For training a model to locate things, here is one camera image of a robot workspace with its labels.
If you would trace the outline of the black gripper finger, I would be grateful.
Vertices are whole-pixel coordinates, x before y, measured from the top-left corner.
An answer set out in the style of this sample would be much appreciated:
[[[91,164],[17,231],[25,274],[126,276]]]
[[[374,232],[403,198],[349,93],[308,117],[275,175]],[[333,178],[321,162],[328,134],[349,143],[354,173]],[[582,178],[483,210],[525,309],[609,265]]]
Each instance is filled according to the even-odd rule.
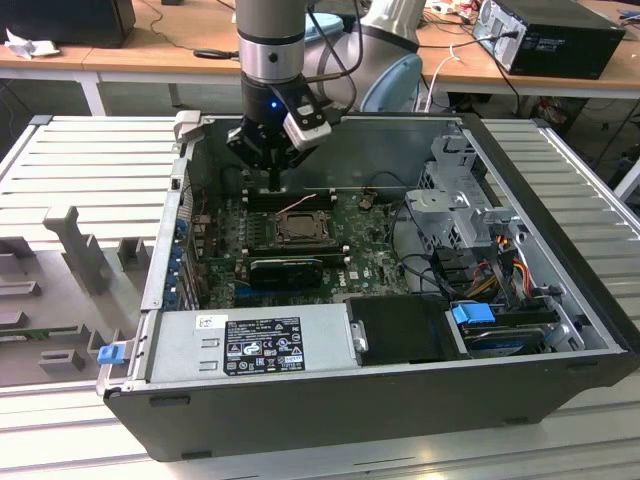
[[[297,150],[285,132],[279,133],[274,150],[274,190],[281,190],[281,174],[284,171],[297,168],[313,152],[314,148]]]
[[[265,125],[240,125],[227,132],[226,145],[250,169],[265,172],[268,189],[276,190],[276,138]]]

